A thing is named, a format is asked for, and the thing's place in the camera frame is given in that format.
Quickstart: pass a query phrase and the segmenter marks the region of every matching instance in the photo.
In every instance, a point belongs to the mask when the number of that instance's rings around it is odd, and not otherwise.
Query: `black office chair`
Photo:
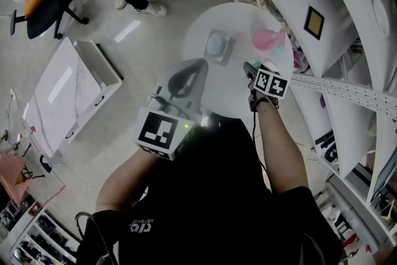
[[[89,22],[88,18],[78,17],[69,8],[69,4],[72,1],[73,0],[43,0],[27,19],[24,16],[17,17],[17,11],[14,10],[11,15],[10,34],[13,35],[15,33],[16,24],[27,21],[27,36],[29,39],[34,39],[56,22],[54,38],[58,40],[62,39],[63,35],[59,33],[59,28],[64,12],[67,12],[81,24],[88,24]]]

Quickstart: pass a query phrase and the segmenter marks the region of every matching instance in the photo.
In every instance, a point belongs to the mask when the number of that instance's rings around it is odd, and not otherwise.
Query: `gray floor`
[[[54,195],[48,208],[72,231],[74,216],[80,211],[93,212],[103,181],[136,151],[132,143],[132,126],[140,106],[145,105],[158,76],[179,61],[179,48],[193,21],[207,9],[231,0],[158,0],[169,8],[167,17],[139,15],[131,6],[118,11],[115,0],[77,0],[80,16],[90,18],[80,25],[65,16],[62,32],[72,40],[93,40],[111,46],[110,58],[125,80],[122,87],[103,105],[67,148],[52,158],[53,172],[35,179],[30,192],[41,202]],[[0,14],[18,8],[12,0],[0,0]],[[120,43],[114,38],[127,25],[139,26]],[[9,20],[0,20],[0,110],[6,110],[10,88],[19,103],[11,103],[11,141],[20,131],[20,115],[59,41],[52,38],[53,27],[42,37],[29,40],[25,24],[9,36]],[[307,127],[291,94],[281,103],[280,112],[305,158],[310,159],[311,140]],[[7,128],[0,118],[0,130]],[[42,173],[38,153],[30,151],[28,164],[35,174]],[[324,187],[325,170],[315,161],[306,161],[310,187],[317,193]]]

